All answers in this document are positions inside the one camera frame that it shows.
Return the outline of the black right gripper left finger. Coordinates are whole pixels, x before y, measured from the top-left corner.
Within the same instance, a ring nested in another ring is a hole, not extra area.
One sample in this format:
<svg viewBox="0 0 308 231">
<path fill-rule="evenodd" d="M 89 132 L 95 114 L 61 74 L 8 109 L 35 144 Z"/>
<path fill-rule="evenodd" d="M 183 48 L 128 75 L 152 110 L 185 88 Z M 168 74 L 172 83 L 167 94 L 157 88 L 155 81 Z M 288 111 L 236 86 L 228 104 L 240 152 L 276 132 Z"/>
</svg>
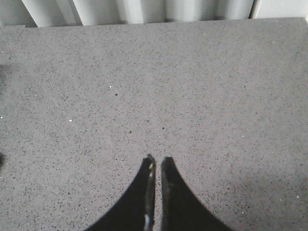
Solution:
<svg viewBox="0 0 308 231">
<path fill-rule="evenodd" d="M 156 162 L 149 154 L 120 199 L 88 231 L 151 231 L 154 225 Z"/>
</svg>

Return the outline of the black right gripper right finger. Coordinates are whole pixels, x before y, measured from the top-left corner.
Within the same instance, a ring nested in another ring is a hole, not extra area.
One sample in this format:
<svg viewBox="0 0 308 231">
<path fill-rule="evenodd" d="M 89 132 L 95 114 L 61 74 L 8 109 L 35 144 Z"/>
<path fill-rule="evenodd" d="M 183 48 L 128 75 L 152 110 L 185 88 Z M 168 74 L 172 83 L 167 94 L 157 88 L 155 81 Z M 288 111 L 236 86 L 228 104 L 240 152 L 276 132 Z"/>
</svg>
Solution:
<svg viewBox="0 0 308 231">
<path fill-rule="evenodd" d="M 230 231 L 200 203 L 181 177 L 172 157 L 161 165 L 163 231 Z"/>
</svg>

